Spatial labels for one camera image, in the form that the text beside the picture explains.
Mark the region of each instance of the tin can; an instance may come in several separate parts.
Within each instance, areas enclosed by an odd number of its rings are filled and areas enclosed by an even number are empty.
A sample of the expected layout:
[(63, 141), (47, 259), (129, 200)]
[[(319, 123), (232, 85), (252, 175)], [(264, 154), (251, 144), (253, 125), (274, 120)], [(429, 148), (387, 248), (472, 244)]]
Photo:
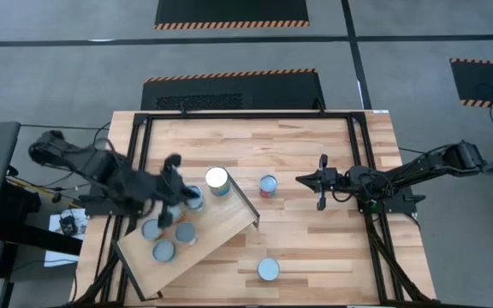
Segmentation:
[(271, 198), (277, 190), (277, 179), (273, 175), (263, 176), (260, 180), (260, 196)]
[(146, 240), (157, 240), (163, 235), (157, 219), (148, 219), (142, 223), (142, 236)]
[(186, 202), (187, 208), (189, 210), (202, 211), (203, 208), (205, 207), (205, 196), (203, 196), (203, 191), (201, 191), (201, 187), (197, 187), (195, 185), (188, 185), (187, 188), (199, 194), (198, 198), (189, 199)]
[(258, 276), (265, 281), (274, 281), (280, 271), (279, 263), (274, 258), (265, 258), (258, 264)]
[(197, 239), (199, 235), (197, 234), (197, 230), (195, 226), (190, 222), (183, 222), (176, 226), (175, 230), (176, 241), (179, 243), (185, 243), (188, 245), (195, 245), (197, 243)]
[(186, 212), (182, 210), (181, 206), (175, 205), (175, 206), (169, 206), (167, 209), (169, 213), (172, 215), (172, 223), (180, 223), (186, 220)]
[(167, 239), (158, 240), (153, 246), (151, 254), (159, 262), (168, 262), (175, 257), (175, 244)]
[(212, 167), (206, 171), (206, 184), (211, 189), (211, 193), (221, 197), (229, 192), (231, 184), (229, 183), (228, 171), (221, 167)]

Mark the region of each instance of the orange and black striped tape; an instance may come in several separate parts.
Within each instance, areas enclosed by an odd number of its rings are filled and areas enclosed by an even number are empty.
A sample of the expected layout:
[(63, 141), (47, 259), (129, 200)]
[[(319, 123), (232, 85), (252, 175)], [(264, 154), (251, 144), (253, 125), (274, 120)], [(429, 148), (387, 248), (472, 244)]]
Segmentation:
[(252, 72), (237, 72), (237, 73), (196, 74), (196, 75), (147, 78), (144, 80), (144, 83), (154, 82), (154, 81), (192, 80), (192, 79), (205, 79), (205, 78), (254, 76), (254, 75), (266, 75), (266, 74), (297, 74), (297, 73), (316, 73), (316, 72), (317, 70), (315, 68), (297, 68), (297, 69), (276, 69), (276, 70), (268, 70), (268, 71), (252, 71)]
[(159, 23), (155, 30), (230, 29), (255, 27), (309, 27), (309, 21), (210, 21)]
[(467, 62), (467, 63), (483, 63), (483, 64), (493, 64), (491, 60), (474, 60), (474, 59), (462, 59), (462, 58), (452, 58), (450, 59), (451, 63), (454, 62)]
[(477, 99), (461, 99), (460, 103), (469, 107), (493, 108), (493, 101), (484, 101)]

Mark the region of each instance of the gray floor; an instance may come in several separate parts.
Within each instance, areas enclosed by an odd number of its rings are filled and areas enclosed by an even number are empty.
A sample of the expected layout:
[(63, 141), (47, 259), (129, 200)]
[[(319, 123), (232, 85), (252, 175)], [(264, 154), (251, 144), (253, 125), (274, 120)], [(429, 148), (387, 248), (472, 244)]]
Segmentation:
[[(493, 34), (490, 0), (350, 0), (359, 36)], [(156, 0), (0, 0), (0, 40), (146, 39), (254, 35), (345, 35), (339, 1), (307, 0), (306, 29), (152, 31)], [(429, 150), (461, 139), (493, 158), (488, 111), (459, 104), (451, 57), (493, 60), (490, 42), (360, 43), (372, 107), (389, 110), (400, 146)], [(100, 127), (114, 110), (140, 108), (147, 77), (237, 70), (317, 68), (332, 109), (359, 109), (348, 43), (222, 44), (0, 48), (0, 121)], [(13, 164), (47, 183), (60, 173), (29, 160), (27, 146), (44, 130), (24, 127)], [(84, 145), (93, 131), (64, 131)], [(403, 152), (403, 159), (414, 155)], [(81, 183), (73, 179), (68, 184)], [(493, 175), (443, 177), (415, 187), (428, 196), (419, 221), (440, 300), (493, 306)], [(43, 225), (56, 206), (28, 218)], [(43, 257), (23, 249), (16, 264)], [(16, 272), (11, 306), (58, 305), (74, 267)]]

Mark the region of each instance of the black floor mat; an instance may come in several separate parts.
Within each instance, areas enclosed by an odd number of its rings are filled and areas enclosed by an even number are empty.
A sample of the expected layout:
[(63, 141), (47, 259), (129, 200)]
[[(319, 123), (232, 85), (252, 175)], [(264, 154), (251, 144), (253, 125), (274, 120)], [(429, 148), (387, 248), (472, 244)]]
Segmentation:
[(310, 110), (323, 93), (315, 69), (150, 78), (142, 110)]
[(450, 59), (460, 103), (493, 108), (493, 61)]
[(306, 0), (159, 0), (157, 30), (308, 27)]

